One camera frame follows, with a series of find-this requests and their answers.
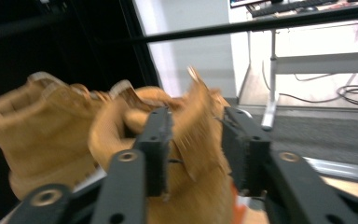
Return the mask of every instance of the black rod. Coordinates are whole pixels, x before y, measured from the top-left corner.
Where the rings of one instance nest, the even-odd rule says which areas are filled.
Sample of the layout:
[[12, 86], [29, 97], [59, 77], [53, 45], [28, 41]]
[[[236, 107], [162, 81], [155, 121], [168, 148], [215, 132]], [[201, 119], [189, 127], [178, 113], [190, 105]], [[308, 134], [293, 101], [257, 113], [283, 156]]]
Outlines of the black rod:
[[48, 14], [21, 21], [13, 21], [0, 25], [0, 38], [11, 35], [17, 35], [33, 29], [41, 28], [47, 25], [65, 21], [69, 18], [68, 13]]
[[349, 21], [358, 19], [358, 6], [328, 9], [324, 11], [310, 12], [306, 14], [296, 14], [292, 16], [265, 18], [255, 21], [239, 22], [235, 24], [220, 25], [213, 27], [200, 28], [173, 32], [162, 35], [138, 36], [119, 40], [101, 40], [96, 39], [101, 45], [123, 45], [151, 43], [175, 39], [184, 39], [191, 37], [201, 37], [207, 35], [223, 35], [247, 31], [264, 31], [270, 29], [282, 29], [289, 27], [314, 25], [335, 21]]

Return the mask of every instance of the cable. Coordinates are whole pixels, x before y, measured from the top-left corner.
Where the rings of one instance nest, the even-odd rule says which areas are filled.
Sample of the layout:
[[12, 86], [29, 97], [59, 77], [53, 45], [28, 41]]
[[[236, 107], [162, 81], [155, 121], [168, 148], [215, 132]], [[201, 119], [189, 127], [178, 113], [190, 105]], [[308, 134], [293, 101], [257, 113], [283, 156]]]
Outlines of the cable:
[[[266, 80], [266, 74], [265, 74], [265, 71], [264, 71], [264, 60], [263, 60], [263, 64], [262, 64], [262, 74], [263, 74], [264, 84], [266, 85], [267, 89], [269, 89], [271, 91], [271, 88], [269, 87], [269, 84], [267, 83], [267, 80]], [[324, 75], [324, 76], [321, 76], [321, 77], [332, 76], [332, 75], [334, 75], [334, 74], [328, 74], [328, 75]], [[290, 94], [287, 94], [287, 93], [279, 93], [279, 94], [282, 95], [282, 96], [291, 97], [291, 98], [297, 99], [299, 101], [303, 101], [303, 102], [307, 102], [307, 103], [311, 103], [311, 104], [328, 103], [328, 102], [336, 101], [338, 99], [343, 98], [344, 100], [346, 100], [349, 103], [358, 105], [358, 100], [352, 99], [349, 96], [350, 94], [351, 95], [358, 95], [358, 85], [350, 85], [355, 77], [356, 77], [356, 74], [353, 73], [351, 75], [351, 77], [348, 79], [347, 83], [344, 86], [342, 86], [342, 87], [340, 87], [340, 88], [338, 88], [336, 90], [337, 97], [327, 99], [327, 100], [310, 101], [310, 100], [302, 99], [302, 98], [299, 98], [299, 97], [296, 97], [294, 95], [290, 95]]]
[[322, 75], [322, 76], [319, 76], [319, 77], [310, 77], [310, 78], [305, 78], [305, 79], [300, 79], [297, 77], [297, 74], [294, 74], [295, 75], [295, 78], [298, 80], [298, 81], [312, 81], [312, 80], [315, 80], [315, 79], [318, 79], [318, 78], [322, 78], [322, 77], [331, 77], [333, 75], [336, 75], [337, 73], [331, 73], [331, 74], [327, 74], [327, 75]]

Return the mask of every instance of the black metal bar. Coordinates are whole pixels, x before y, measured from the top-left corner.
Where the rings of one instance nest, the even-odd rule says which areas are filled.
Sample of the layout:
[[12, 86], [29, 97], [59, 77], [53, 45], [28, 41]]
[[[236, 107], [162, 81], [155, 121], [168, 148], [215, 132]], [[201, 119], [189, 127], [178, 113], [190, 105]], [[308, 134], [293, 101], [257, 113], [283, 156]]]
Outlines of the black metal bar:
[[282, 29], [313, 25], [335, 21], [348, 21], [358, 19], [358, 6], [328, 9], [323, 11], [297, 14], [280, 18], [265, 18], [256, 21], [239, 22], [235, 24], [206, 27], [181, 32], [172, 32], [162, 35], [138, 36], [130, 39], [101, 40], [96, 38], [100, 45], [123, 45], [151, 43], [167, 40], [184, 39], [191, 37], [201, 37], [207, 35], [234, 34], [247, 31], [264, 31], [270, 29]]
[[282, 205], [280, 200], [275, 201], [270, 194], [266, 195], [265, 207], [268, 211], [268, 222], [271, 224], [291, 224], [287, 208]]
[[16, 208], [8, 224], [60, 223], [70, 199], [71, 191], [65, 185], [49, 184], [35, 189]]
[[272, 150], [266, 170], [272, 183], [267, 185], [267, 195], [278, 199], [275, 203], [282, 202], [289, 223], [358, 223], [358, 216], [296, 153]]
[[342, 189], [331, 186], [333, 191], [354, 212], [358, 213], [358, 197]]
[[270, 139], [243, 111], [225, 107], [222, 148], [238, 191], [260, 196], [265, 189], [263, 163], [269, 155]]
[[137, 149], [118, 152], [103, 181], [92, 224], [145, 223], [145, 156]]
[[65, 208], [60, 224], [90, 223], [103, 180], [104, 178], [99, 179], [85, 188], [72, 193], [71, 200]]
[[30, 18], [21, 21], [13, 21], [0, 25], [0, 38], [21, 34], [33, 29], [52, 25], [67, 20], [70, 13], [48, 14], [40, 17]]
[[145, 154], [147, 196], [160, 196], [168, 191], [168, 154], [172, 139], [172, 118], [167, 107], [149, 114], [143, 133], [136, 138], [134, 149]]

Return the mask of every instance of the metal frame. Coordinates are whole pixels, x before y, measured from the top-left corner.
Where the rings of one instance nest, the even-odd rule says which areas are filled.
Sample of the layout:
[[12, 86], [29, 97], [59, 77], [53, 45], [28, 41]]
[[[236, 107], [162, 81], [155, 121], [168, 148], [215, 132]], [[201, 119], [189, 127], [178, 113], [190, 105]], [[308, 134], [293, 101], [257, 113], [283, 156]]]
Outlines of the metal frame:
[[290, 15], [280, 18], [265, 18], [263, 20], [245, 21], [227, 25], [217, 25], [193, 30], [185, 30], [160, 35], [135, 36], [126, 39], [98, 40], [101, 45], [133, 45], [152, 43], [167, 40], [177, 40], [207, 35], [233, 34], [246, 31], [265, 31], [319, 24], [333, 21], [349, 21], [358, 19], [358, 6], [329, 9], [325, 11], [311, 12], [307, 14]]
[[277, 74], [324, 74], [358, 73], [358, 52], [277, 57], [275, 54], [276, 30], [271, 30], [271, 68], [269, 73], [269, 98], [264, 113], [262, 127], [272, 130], [279, 93], [276, 91]]
[[304, 158], [321, 175], [358, 183], [358, 165]]

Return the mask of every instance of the white wall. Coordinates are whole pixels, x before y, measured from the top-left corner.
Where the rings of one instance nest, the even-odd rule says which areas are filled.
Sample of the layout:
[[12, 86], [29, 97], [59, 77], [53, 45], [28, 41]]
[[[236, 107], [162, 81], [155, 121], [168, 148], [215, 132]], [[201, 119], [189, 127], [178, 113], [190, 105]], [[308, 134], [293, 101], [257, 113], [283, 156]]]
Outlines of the white wall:
[[[229, 24], [227, 0], [134, 2], [146, 35]], [[219, 87], [224, 97], [238, 96], [230, 35], [156, 42], [149, 48], [161, 86], [171, 96], [181, 96], [188, 90], [189, 65], [196, 67], [209, 87]]]
[[[234, 7], [228, 9], [230, 23], [245, 22], [248, 20], [246, 18], [248, 14], [246, 7]], [[230, 35], [237, 97], [240, 95], [242, 84], [251, 62], [249, 34], [247, 32], [240, 32]]]

